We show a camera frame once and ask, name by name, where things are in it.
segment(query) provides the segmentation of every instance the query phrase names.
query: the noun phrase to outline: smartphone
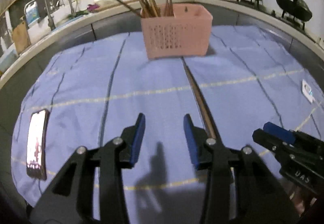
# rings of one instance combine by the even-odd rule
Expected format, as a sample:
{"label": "smartphone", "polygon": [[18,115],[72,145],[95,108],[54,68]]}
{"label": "smartphone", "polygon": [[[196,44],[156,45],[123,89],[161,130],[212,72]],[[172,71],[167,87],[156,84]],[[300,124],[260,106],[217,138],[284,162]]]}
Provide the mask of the smartphone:
{"label": "smartphone", "polygon": [[27,139],[27,175],[32,178],[46,180],[45,137],[48,110],[41,110],[31,115]]}

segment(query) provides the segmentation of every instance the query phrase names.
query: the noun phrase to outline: pink plastic basket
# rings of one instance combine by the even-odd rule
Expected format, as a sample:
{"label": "pink plastic basket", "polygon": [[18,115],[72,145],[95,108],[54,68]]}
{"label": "pink plastic basket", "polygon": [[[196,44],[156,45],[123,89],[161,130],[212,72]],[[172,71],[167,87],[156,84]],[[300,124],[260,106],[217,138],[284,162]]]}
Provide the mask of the pink plastic basket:
{"label": "pink plastic basket", "polygon": [[199,4],[173,4],[173,12],[174,17],[141,19],[148,58],[205,55],[213,16]]}

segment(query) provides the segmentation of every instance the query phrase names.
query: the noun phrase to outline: faucet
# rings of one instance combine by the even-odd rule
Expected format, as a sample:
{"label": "faucet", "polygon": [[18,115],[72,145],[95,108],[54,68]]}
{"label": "faucet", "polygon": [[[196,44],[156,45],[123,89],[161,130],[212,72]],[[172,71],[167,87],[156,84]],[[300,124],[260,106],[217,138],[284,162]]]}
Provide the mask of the faucet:
{"label": "faucet", "polygon": [[69,4],[70,4],[70,8],[71,8],[71,14],[72,14],[73,17],[75,17],[75,16],[76,16],[76,12],[75,12],[74,9],[73,9],[72,1],[71,1],[71,0],[69,0]]}
{"label": "faucet", "polygon": [[[30,2],[28,2],[25,7],[24,7],[24,14],[26,15],[26,9],[27,9],[27,6],[31,3],[33,3],[34,1],[36,0],[32,0]],[[48,6],[47,6],[47,1],[45,1],[45,9],[46,9],[46,12],[47,12],[47,16],[48,16],[48,26],[51,28],[51,30],[54,30],[55,29],[55,24],[54,24],[54,20],[53,20],[53,17],[51,16],[51,13],[48,9]]]}

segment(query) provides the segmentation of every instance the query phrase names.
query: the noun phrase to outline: screw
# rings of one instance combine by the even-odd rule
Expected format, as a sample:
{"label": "screw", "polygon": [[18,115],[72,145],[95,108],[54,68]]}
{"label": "screw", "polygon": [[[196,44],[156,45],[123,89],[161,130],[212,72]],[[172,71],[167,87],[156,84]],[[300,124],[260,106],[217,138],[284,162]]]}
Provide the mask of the screw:
{"label": "screw", "polygon": [[116,137],[116,138],[113,139],[112,142],[113,142],[114,145],[118,146],[118,145],[123,143],[123,140],[120,137]]}
{"label": "screw", "polygon": [[243,153],[246,154],[246,155],[249,155],[249,154],[252,153],[252,149],[250,147],[248,147],[248,146],[245,146],[243,148]]}
{"label": "screw", "polygon": [[86,151],[86,148],[84,146],[80,146],[78,149],[77,149],[77,153],[79,155],[81,154],[84,154],[84,152]]}
{"label": "screw", "polygon": [[214,138],[208,138],[206,140],[206,144],[208,144],[209,146],[213,146],[214,144],[216,144],[216,140]]}

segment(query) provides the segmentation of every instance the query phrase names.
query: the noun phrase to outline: white countertop edge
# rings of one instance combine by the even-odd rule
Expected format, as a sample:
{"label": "white countertop edge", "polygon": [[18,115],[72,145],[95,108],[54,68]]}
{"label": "white countertop edge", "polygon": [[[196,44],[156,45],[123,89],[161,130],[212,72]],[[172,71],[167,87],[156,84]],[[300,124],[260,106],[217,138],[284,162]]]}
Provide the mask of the white countertop edge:
{"label": "white countertop edge", "polygon": [[[292,37],[296,38],[298,41],[300,41],[302,44],[304,44],[306,47],[310,48],[313,52],[315,52],[323,61],[324,61],[324,50],[311,41],[308,37],[300,33],[299,31],[293,29],[292,27],[288,26],[284,22],[271,17],[265,13],[256,11],[254,9],[236,4],[231,3],[223,0],[172,0],[174,3],[183,3],[183,2],[199,2],[199,3],[208,3],[216,6],[220,6],[226,9],[230,9],[239,13],[243,13],[249,16],[252,16],[256,19],[259,19],[261,21],[264,21],[266,23],[269,23],[270,25],[286,32],[287,34],[291,35]],[[165,3],[165,0],[156,0],[157,4],[163,4]],[[139,2],[134,2],[129,4],[134,9],[139,9],[140,4]],[[82,18],[73,21],[59,29],[57,29],[55,32],[49,34],[48,36],[44,37],[39,42],[32,45],[26,52],[21,54],[21,56],[10,66],[10,68],[2,75],[0,78],[0,90],[1,88],[6,84],[6,82],[29,60],[31,60],[33,57],[35,57],[38,53],[49,47],[51,44],[55,43],[59,39],[63,38],[67,34],[70,34],[71,32],[82,28],[84,26],[87,26],[89,24],[92,24],[94,22],[97,22],[101,19],[118,15],[124,12],[129,11],[124,6],[117,6],[113,7],[104,11],[101,11],[99,13],[90,14],[87,16],[83,16]]]}
{"label": "white countertop edge", "polygon": [[300,41],[302,44],[304,44],[306,47],[311,49],[314,53],[316,53],[323,61],[324,61],[324,50],[314,43],[312,40],[310,40],[308,37],[306,37],[304,34],[300,33],[298,30],[290,27],[286,23],[282,22],[279,19],[276,19],[272,16],[269,16],[263,12],[248,8],[243,5],[239,5],[236,3],[227,2],[224,0],[194,0],[195,2],[199,3],[208,3],[216,6],[221,6],[226,9],[230,9],[239,13],[243,13],[249,16],[252,16],[256,19],[259,19],[261,21],[264,21],[265,23],[268,23],[283,32],[286,32],[287,34],[291,35],[293,38]]}

